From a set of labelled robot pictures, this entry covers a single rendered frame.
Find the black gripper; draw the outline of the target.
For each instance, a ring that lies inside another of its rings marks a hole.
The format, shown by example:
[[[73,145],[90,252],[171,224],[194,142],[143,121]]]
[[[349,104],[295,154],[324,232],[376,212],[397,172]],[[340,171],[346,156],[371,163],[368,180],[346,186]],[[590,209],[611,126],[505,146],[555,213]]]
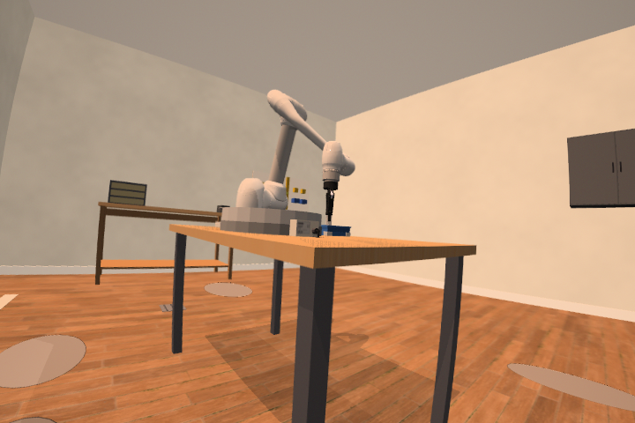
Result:
[[[332,225],[332,211],[333,211],[333,201],[334,201],[334,190],[338,189],[337,182],[324,182],[324,189],[327,189],[326,193],[326,220],[325,224],[331,226]]]

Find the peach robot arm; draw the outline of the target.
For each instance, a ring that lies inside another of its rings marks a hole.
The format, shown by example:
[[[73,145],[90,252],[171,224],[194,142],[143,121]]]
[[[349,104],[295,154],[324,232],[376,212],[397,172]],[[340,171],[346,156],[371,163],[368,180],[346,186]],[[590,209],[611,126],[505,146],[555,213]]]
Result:
[[[281,124],[269,181],[263,184],[259,179],[245,179],[237,193],[236,207],[287,209],[287,189],[283,183],[296,130],[323,151],[324,182],[339,182],[341,175],[350,176],[355,171],[355,163],[342,152],[339,142],[326,142],[306,123],[307,113],[299,102],[277,90],[270,91],[267,100],[280,115]]]

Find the blue shallow tray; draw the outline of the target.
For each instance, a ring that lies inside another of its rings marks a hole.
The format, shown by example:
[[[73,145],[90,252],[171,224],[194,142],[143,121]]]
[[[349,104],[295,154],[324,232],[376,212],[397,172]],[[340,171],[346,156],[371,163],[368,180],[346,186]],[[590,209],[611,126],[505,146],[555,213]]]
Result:
[[[322,235],[326,236],[348,236],[350,237],[351,226],[329,226],[321,225]]]

